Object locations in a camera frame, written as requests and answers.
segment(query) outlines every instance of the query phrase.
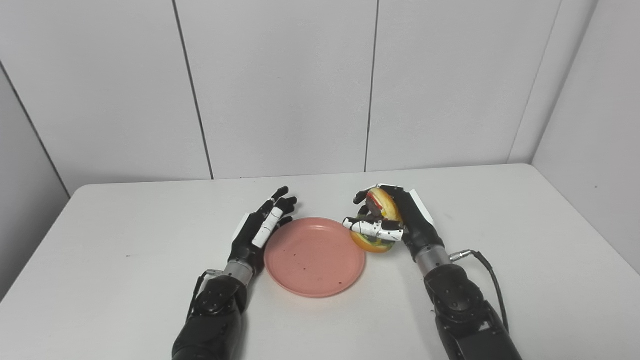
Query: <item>black cable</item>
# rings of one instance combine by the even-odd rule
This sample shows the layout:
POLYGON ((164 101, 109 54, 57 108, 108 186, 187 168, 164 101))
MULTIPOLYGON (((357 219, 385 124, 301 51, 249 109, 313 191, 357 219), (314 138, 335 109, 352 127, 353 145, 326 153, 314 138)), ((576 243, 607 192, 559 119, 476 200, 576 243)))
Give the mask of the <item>black cable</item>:
POLYGON ((498 294, 498 303, 500 303, 500 312, 502 313, 502 323, 504 324, 505 330, 509 332, 509 322, 507 321, 507 311, 504 308, 504 300, 502 299, 502 290, 500 290, 500 284, 498 284, 498 278, 495 276, 493 272, 493 267, 489 263, 489 261, 482 255, 479 251, 471 250, 471 253, 484 265, 484 267, 489 271, 491 275, 491 279, 493 280, 493 285, 495 286, 495 292, 498 294))
POLYGON ((191 298, 191 303, 189 304, 189 312, 187 313, 187 320, 189 320, 189 317, 191 316, 191 312, 193 311, 193 308, 196 304, 196 297, 200 292, 200 287, 202 286, 202 282, 204 281, 205 277, 207 277, 207 272, 202 273, 202 275, 198 278, 198 281, 196 282, 195 289, 193 289, 193 297, 191 298))

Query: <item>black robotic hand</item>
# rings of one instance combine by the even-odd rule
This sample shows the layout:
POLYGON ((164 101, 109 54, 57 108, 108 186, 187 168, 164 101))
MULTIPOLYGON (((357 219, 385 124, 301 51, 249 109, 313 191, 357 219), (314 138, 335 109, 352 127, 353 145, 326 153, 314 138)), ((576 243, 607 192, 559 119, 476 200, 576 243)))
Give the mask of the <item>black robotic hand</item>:
POLYGON ((509 337, 506 312, 497 279, 489 262, 480 252, 464 250, 449 256, 433 226, 433 218, 415 190, 377 184, 358 192, 359 204, 367 199, 359 218, 345 218, 343 224, 352 231, 383 240, 402 239, 424 277, 427 293, 435 306, 436 326, 451 360, 521 360, 509 337), (402 222, 382 217, 381 204, 369 201, 372 188, 382 189, 395 202, 402 222), (467 277, 462 267, 453 264, 475 255, 490 271, 498 292, 504 324, 480 289, 467 277))
POLYGON ((229 360, 242 333, 251 279, 264 269, 264 245, 294 211, 295 197, 278 191, 256 212, 244 216, 224 271, 207 270, 196 283, 187 322, 173 344, 173 360, 229 360))

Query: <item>white table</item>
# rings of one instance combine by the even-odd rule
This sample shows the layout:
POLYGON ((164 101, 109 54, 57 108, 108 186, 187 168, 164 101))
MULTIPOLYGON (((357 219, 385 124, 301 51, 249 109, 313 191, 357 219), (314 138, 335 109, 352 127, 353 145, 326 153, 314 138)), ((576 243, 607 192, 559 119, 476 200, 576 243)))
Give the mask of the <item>white table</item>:
MULTIPOLYGON (((416 188, 450 252, 492 262, 524 359, 640 358, 640 276, 529 165, 85 186, 0 304, 0 359, 169 359, 196 278, 242 215, 289 185, 296 218, 342 220, 374 183, 416 188)), ((497 308, 489 275, 459 264, 497 308)), ((327 299, 252 286, 241 359, 445 359, 404 245, 327 299)))

